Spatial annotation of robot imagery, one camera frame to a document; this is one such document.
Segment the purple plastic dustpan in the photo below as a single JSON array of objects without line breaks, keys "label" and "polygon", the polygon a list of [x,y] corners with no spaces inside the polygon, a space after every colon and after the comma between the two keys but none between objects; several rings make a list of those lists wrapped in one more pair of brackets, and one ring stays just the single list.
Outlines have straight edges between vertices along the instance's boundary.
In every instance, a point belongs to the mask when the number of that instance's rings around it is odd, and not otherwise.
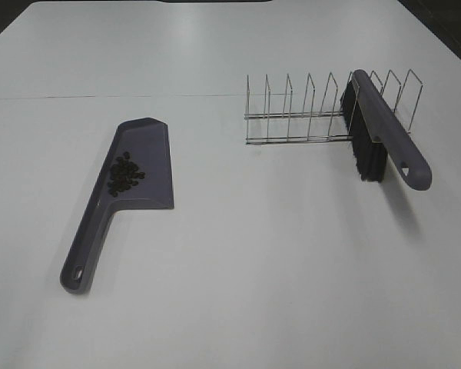
[{"label": "purple plastic dustpan", "polygon": [[71,294],[89,291],[111,219],[118,211],[174,208],[168,126],[154,118],[121,123],[114,134],[60,273]]}]

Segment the pile of coffee beans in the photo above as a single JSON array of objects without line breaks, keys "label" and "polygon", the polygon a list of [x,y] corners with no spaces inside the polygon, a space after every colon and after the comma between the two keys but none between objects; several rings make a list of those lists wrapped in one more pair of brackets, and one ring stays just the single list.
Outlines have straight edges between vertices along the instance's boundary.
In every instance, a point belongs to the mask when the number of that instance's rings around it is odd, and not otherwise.
[{"label": "pile of coffee beans", "polygon": [[114,160],[109,169],[108,193],[116,198],[121,192],[129,191],[138,186],[145,179],[145,172],[132,161],[129,151],[123,152]]}]

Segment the purple hand brush black bristles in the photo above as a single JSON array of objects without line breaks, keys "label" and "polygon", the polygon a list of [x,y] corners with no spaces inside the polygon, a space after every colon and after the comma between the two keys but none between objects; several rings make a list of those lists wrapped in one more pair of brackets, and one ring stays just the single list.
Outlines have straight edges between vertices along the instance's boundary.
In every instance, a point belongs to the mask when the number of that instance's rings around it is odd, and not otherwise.
[{"label": "purple hand brush black bristles", "polygon": [[364,70],[353,72],[340,101],[362,181],[383,181],[390,158],[410,188],[430,188],[428,162]]}]

